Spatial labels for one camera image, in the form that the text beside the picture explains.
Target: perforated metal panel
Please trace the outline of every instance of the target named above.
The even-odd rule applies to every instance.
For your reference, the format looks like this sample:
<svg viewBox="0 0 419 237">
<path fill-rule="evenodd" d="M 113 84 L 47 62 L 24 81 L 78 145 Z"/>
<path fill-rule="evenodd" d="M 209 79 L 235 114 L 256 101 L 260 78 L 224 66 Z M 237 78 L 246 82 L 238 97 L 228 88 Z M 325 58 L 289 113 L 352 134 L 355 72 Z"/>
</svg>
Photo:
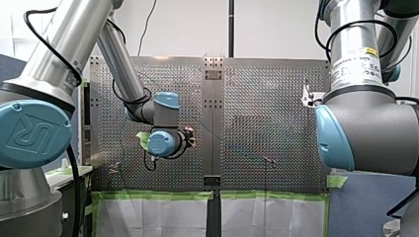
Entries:
<svg viewBox="0 0 419 237">
<path fill-rule="evenodd" d="M 326 90 L 324 61 L 133 61 L 152 92 L 180 95 L 180 126 L 196 130 L 197 147 L 178 160 L 158 162 L 155 172 L 147 171 L 135 135 L 149 127 L 125 120 L 123 103 L 112 92 L 111 73 L 104 60 L 95 57 L 91 120 L 96 190 L 196 191 L 204 188 L 204 175 L 221 175 L 224 190 L 324 192 L 328 170 L 317 154 L 314 109 L 303 107 L 300 100 L 305 81 L 311 91 Z M 211 70 L 221 77 L 212 78 Z"/>
<path fill-rule="evenodd" d="M 301 105 L 305 82 L 311 91 L 325 91 L 326 66 L 312 60 L 225 60 L 223 189 L 326 189 L 314 109 Z"/>
<path fill-rule="evenodd" d="M 134 64 L 144 85 L 153 93 L 170 91 L 179 94 L 182 102 L 179 126 L 192 126 L 196 139 L 201 140 L 202 59 L 135 58 Z M 112 91 L 113 77 L 103 59 L 95 59 L 91 70 L 92 89 L 97 90 L 97 93 L 92 93 L 93 113 L 98 116 L 92 118 L 92 129 L 99 132 L 93 137 L 93 140 L 99 138 L 99 144 L 92 146 L 92 153 L 95 154 L 94 147 L 99 147 L 96 157 L 103 163 L 96 170 L 95 189 L 201 190 L 202 145 L 198 142 L 180 159 L 159 161 L 156 171 L 147 171 L 143 164 L 143 150 L 135 135 L 149 131 L 150 126 L 125 119 L 123 103 Z"/>
</svg>

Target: robotic arm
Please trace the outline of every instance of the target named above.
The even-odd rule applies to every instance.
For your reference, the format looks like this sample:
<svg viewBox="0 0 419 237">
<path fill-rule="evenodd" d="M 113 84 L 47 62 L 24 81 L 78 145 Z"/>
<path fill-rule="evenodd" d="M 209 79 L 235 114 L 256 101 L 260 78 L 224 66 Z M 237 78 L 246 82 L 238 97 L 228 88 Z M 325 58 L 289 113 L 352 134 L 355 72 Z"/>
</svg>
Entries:
<svg viewBox="0 0 419 237">
<path fill-rule="evenodd" d="M 377 40 L 368 21 L 378 9 L 387 26 Z M 334 33 L 331 89 L 316 109 L 321 159 L 349 171 L 418 176 L 419 108 L 398 105 L 384 83 L 397 73 L 392 66 L 416 25 L 419 1 L 330 0 L 320 11 Z"/>
<path fill-rule="evenodd" d="M 114 75 L 134 121 L 153 125 L 149 153 L 170 158 L 187 148 L 178 130 L 179 98 L 175 93 L 146 95 L 120 33 L 112 24 L 123 0 L 63 0 L 44 38 L 81 73 L 96 43 Z M 71 139 L 71 95 L 80 84 L 69 68 L 40 43 L 22 75 L 0 85 L 0 167 L 29 169 L 58 158 Z"/>
<path fill-rule="evenodd" d="M 152 125 L 148 152 L 171 159 L 192 146 L 192 131 L 178 129 L 178 95 L 159 92 L 152 99 L 151 92 L 145 93 L 113 24 L 113 12 L 123 2 L 62 0 L 44 36 L 36 34 L 43 43 L 37 45 L 21 76 L 0 84 L 0 229 L 5 236 L 60 236 L 68 214 L 62 213 L 61 193 L 50 191 L 41 166 L 66 149 L 75 167 L 73 236 L 78 236 L 82 201 L 76 159 L 69 147 L 75 110 L 71 95 L 81 84 L 80 74 L 96 42 L 120 89 L 118 97 L 128 118 Z"/>
</svg>

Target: black pole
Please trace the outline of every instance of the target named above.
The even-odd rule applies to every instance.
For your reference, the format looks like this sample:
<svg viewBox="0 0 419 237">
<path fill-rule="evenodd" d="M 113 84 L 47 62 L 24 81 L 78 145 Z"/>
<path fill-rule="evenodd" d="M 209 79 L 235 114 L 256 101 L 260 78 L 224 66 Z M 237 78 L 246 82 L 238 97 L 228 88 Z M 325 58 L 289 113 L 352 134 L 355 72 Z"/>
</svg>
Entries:
<svg viewBox="0 0 419 237">
<path fill-rule="evenodd" d="M 234 0 L 228 8 L 228 57 L 234 57 Z"/>
</svg>

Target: ur logo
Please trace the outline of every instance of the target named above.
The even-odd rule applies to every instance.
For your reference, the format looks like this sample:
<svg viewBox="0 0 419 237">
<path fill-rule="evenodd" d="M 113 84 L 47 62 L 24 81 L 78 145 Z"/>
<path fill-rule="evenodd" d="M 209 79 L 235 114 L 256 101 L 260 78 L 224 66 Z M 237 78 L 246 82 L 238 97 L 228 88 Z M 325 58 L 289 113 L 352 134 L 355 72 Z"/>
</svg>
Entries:
<svg viewBox="0 0 419 237">
<path fill-rule="evenodd" d="M 42 154 L 48 150 L 59 131 L 59 125 L 42 118 L 22 115 L 9 135 L 7 147 Z"/>
</svg>

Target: diamond plate steel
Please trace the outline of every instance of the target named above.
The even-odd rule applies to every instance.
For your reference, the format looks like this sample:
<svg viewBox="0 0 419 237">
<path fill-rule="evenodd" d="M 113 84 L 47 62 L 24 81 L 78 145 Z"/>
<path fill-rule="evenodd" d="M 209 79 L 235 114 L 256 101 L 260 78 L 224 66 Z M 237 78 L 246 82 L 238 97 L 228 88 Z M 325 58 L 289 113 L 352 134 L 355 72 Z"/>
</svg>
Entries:
<svg viewBox="0 0 419 237">
<path fill-rule="evenodd" d="M 197 146 L 190 148 L 177 160 L 157 162 L 157 170 L 147 171 L 143 164 L 140 131 L 149 131 L 150 126 L 125 119 L 124 106 L 112 91 L 112 74 L 101 58 L 91 67 L 92 86 L 98 88 L 97 118 L 92 126 L 98 126 L 99 149 L 102 165 L 95 170 L 95 190 L 164 190 L 195 191 L 203 189 L 201 159 L 202 78 L 201 59 L 158 60 L 134 58 L 135 69 L 144 85 L 153 93 L 176 92 L 180 96 L 179 127 L 186 125 L 195 129 Z"/>
<path fill-rule="evenodd" d="M 222 189 L 324 192 L 314 109 L 300 99 L 305 81 L 325 91 L 325 62 L 226 59 L 224 70 Z"/>
</svg>

